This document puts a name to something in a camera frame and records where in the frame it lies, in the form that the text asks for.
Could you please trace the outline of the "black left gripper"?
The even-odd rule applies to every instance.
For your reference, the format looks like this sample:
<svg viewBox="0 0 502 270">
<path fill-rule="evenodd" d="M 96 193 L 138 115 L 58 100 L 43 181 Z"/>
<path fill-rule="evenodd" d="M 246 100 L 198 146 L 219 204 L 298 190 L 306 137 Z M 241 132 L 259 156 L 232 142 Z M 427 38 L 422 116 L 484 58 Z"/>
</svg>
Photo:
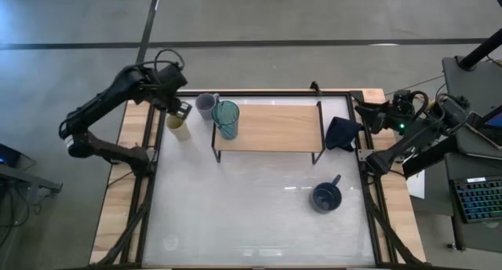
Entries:
<svg viewBox="0 0 502 270">
<path fill-rule="evenodd" d="M 179 119 L 186 119 L 191 112 L 192 105 L 186 101 L 180 101 L 176 96 L 178 89 L 187 85 L 187 80 L 182 74 L 179 64 L 170 64 L 164 67 L 157 72 L 156 77 L 159 84 L 151 104 L 167 114 L 174 114 Z"/>
</svg>

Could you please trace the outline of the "pale yellow cup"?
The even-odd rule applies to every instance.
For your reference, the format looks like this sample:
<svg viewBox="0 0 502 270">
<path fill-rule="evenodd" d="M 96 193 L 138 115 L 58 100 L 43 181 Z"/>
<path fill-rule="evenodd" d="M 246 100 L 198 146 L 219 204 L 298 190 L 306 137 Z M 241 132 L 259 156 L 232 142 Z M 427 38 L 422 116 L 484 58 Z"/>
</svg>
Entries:
<svg viewBox="0 0 502 270">
<path fill-rule="evenodd" d="M 191 137 L 185 121 L 175 115 L 167 115 L 165 125 L 179 141 L 188 140 Z"/>
</svg>

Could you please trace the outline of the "lavender faceted mug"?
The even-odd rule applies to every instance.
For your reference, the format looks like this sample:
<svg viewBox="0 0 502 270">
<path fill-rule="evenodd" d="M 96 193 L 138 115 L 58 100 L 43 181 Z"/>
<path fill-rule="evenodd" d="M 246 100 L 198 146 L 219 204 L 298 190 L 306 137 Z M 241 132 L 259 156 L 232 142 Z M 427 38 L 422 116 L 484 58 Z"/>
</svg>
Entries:
<svg viewBox="0 0 502 270">
<path fill-rule="evenodd" d="M 202 93 L 196 98 L 195 106 L 203 119 L 213 119 L 213 109 L 218 104 L 219 98 L 219 93 Z"/>
</svg>

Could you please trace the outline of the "dark blue glazed mug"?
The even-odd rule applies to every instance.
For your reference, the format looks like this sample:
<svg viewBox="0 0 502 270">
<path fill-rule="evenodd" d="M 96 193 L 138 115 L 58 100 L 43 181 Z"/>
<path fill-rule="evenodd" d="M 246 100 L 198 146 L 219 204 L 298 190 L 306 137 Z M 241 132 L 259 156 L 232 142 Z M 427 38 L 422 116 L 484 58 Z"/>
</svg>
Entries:
<svg viewBox="0 0 502 270">
<path fill-rule="evenodd" d="M 337 174 L 330 182 L 322 182 L 313 188 L 310 194 L 312 208 L 318 213 L 330 213 L 342 203 L 342 193 L 337 187 L 341 175 Z"/>
</svg>

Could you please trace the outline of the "dark blue cloth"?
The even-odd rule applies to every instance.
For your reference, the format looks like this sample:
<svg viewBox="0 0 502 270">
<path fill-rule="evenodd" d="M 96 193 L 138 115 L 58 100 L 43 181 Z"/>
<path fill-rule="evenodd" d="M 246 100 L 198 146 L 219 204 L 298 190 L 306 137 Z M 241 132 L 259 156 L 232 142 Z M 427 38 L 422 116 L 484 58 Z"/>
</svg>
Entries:
<svg viewBox="0 0 502 270">
<path fill-rule="evenodd" d="M 358 136 L 363 125 L 350 119 L 333 117 L 326 132 L 326 148 L 332 150 L 340 148 L 344 151 L 353 152 L 352 141 Z"/>
</svg>

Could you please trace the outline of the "black diagonal support bar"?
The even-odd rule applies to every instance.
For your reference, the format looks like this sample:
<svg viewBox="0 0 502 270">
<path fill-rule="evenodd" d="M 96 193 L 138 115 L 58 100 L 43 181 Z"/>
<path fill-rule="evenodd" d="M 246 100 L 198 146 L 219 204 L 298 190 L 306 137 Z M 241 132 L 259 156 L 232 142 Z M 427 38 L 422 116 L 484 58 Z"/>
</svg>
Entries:
<svg viewBox="0 0 502 270">
<path fill-rule="evenodd" d="M 458 151 L 457 139 L 455 137 L 446 138 L 435 146 L 404 162 L 402 168 L 405 179 L 442 161 L 446 153 L 456 151 Z"/>
</svg>

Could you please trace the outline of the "white paper sheet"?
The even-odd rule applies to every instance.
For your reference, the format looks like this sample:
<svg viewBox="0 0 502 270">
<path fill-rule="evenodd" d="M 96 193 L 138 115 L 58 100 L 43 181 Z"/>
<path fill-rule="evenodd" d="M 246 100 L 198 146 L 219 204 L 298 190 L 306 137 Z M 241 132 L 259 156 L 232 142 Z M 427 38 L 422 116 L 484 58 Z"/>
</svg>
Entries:
<svg viewBox="0 0 502 270">
<path fill-rule="evenodd" d="M 406 180 L 406 185 L 412 197 L 425 199 L 425 170 L 409 177 Z"/>
</svg>

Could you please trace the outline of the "grey side cart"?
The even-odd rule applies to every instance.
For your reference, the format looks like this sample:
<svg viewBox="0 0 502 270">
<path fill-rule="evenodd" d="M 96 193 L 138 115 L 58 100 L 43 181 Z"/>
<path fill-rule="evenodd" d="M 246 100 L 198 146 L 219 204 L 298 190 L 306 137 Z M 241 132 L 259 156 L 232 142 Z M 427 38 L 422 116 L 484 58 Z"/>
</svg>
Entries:
<svg viewBox="0 0 502 270">
<path fill-rule="evenodd" d="M 442 66 L 448 93 L 466 97 L 478 115 L 488 115 L 502 105 L 501 67 L 480 62 L 474 70 L 465 71 L 452 57 L 443 59 Z M 444 155 L 444 161 L 450 180 L 502 175 L 502 148 L 493 147 L 466 128 L 457 131 L 456 145 Z M 458 250 L 470 248 L 502 254 L 502 221 L 465 224 L 455 199 L 452 205 L 454 245 Z"/>
</svg>

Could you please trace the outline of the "grey smartphone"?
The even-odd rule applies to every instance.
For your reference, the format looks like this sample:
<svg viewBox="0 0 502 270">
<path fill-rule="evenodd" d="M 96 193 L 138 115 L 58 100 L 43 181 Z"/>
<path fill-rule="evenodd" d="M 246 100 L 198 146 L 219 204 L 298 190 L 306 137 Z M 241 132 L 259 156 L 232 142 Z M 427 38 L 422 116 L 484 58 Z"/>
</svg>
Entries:
<svg viewBox="0 0 502 270">
<path fill-rule="evenodd" d="M 476 113 L 468 116 L 467 127 L 470 131 L 480 136 L 496 149 L 502 149 L 502 128 L 490 128 L 482 125 L 484 117 Z"/>
</svg>

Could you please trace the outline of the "tablet with blue screen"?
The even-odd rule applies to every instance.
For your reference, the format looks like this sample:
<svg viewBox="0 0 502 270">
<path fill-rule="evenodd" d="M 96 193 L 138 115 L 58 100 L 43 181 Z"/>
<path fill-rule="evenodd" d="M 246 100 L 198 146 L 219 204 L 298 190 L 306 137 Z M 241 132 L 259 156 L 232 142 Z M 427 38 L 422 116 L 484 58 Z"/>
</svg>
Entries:
<svg viewBox="0 0 502 270">
<path fill-rule="evenodd" d="M 502 105 L 485 115 L 482 125 L 490 128 L 502 128 Z"/>
</svg>

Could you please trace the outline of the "black pole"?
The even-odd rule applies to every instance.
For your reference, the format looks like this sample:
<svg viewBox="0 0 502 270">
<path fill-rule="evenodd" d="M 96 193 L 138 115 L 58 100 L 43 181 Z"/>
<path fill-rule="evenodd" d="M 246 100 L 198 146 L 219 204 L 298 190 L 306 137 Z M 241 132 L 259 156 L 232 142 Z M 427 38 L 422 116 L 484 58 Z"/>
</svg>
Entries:
<svg viewBox="0 0 502 270">
<path fill-rule="evenodd" d="M 471 71 L 483 57 L 502 45 L 502 28 L 486 39 L 482 44 L 470 52 L 467 56 L 457 58 L 457 65 L 465 70 Z"/>
</svg>

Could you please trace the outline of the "backlit black keyboard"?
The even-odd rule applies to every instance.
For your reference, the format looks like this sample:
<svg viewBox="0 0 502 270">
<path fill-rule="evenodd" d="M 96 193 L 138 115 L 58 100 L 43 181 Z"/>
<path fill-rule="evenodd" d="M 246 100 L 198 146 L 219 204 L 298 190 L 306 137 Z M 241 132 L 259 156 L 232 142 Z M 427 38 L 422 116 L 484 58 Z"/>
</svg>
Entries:
<svg viewBox="0 0 502 270">
<path fill-rule="evenodd" d="M 465 224 L 502 221 L 502 176 L 450 180 Z"/>
</svg>

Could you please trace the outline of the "device with blue glow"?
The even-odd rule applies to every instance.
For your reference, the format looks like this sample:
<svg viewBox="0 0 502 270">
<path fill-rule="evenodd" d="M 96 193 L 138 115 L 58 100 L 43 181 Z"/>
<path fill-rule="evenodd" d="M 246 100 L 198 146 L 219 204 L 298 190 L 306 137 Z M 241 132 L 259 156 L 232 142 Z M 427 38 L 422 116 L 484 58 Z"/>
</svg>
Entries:
<svg viewBox="0 0 502 270">
<path fill-rule="evenodd" d="M 0 144 L 0 164 L 11 168 L 17 168 L 20 164 L 21 155 L 21 152 L 4 144 Z"/>
</svg>

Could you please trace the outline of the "wooden shelf with black frame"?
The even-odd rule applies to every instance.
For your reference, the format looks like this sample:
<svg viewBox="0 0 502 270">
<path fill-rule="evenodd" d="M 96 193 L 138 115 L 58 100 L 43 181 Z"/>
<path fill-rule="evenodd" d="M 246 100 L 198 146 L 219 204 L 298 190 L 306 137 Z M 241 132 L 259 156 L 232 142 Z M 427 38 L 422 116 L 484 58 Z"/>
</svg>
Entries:
<svg viewBox="0 0 502 270">
<path fill-rule="evenodd" d="M 225 125 L 214 124 L 211 148 L 216 160 L 223 151 L 302 152 L 316 164 L 326 149 L 322 103 L 239 104 L 236 137 L 228 140 Z"/>
</svg>

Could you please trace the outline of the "black table frame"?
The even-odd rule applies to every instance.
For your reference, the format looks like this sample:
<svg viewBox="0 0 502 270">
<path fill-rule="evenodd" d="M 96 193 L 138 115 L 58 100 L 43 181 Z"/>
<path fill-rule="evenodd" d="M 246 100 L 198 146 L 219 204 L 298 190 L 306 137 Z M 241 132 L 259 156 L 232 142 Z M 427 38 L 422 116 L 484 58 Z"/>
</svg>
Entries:
<svg viewBox="0 0 502 270">
<path fill-rule="evenodd" d="M 353 101 L 364 100 L 382 103 L 382 89 L 224 89 L 228 97 L 328 97 L 349 93 Z M 126 147 L 142 144 L 159 149 L 163 138 L 165 113 L 150 105 L 125 104 L 118 143 Z M 401 177 L 402 166 L 382 184 L 372 189 L 372 197 L 384 211 L 387 220 L 402 237 L 403 242 L 419 259 L 425 258 L 413 208 L 408 199 L 405 180 Z M 97 227 L 89 263 L 84 270 L 136 270 L 143 268 L 144 244 L 147 223 L 153 203 L 156 178 L 129 177 L 122 164 L 112 166 L 109 186 L 105 192 L 103 207 Z"/>
</svg>

